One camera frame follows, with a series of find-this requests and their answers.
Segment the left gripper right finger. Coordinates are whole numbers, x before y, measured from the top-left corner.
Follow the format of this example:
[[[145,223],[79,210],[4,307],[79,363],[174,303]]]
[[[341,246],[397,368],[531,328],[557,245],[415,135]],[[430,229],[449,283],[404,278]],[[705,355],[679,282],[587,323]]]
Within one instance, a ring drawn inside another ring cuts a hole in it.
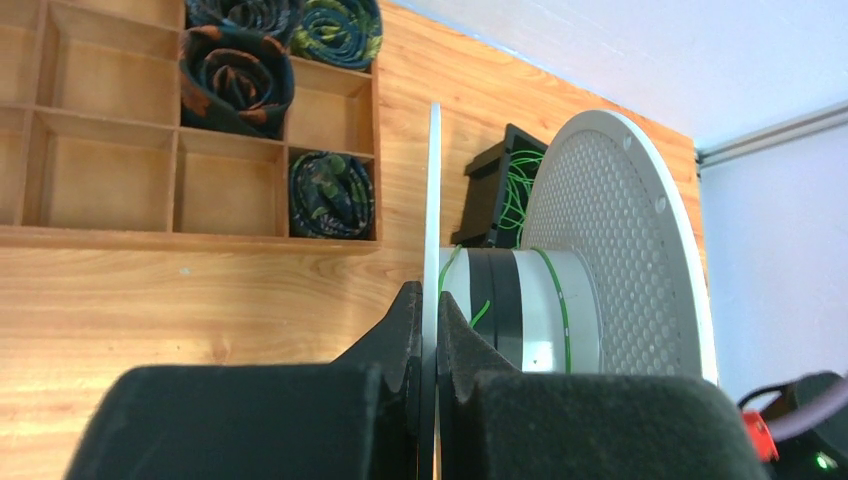
[[[763,479],[736,406],[690,376],[524,373],[438,308],[445,479]]]

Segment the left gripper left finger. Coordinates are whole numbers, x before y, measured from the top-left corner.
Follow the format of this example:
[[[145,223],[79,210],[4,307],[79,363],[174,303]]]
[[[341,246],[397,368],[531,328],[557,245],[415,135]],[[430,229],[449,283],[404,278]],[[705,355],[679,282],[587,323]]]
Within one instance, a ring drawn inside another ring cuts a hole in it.
[[[422,288],[327,363],[146,365],[95,409],[69,479],[414,479]]]

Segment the grey filament spool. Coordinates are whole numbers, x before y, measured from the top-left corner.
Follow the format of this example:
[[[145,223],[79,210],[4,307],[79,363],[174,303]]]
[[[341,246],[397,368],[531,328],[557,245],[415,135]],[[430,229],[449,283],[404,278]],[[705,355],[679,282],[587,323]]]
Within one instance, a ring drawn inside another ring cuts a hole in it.
[[[438,238],[441,112],[430,119],[421,318],[421,468],[441,475],[439,301],[524,373],[718,373],[699,250],[672,176],[626,116],[572,117],[543,156],[514,249]]]

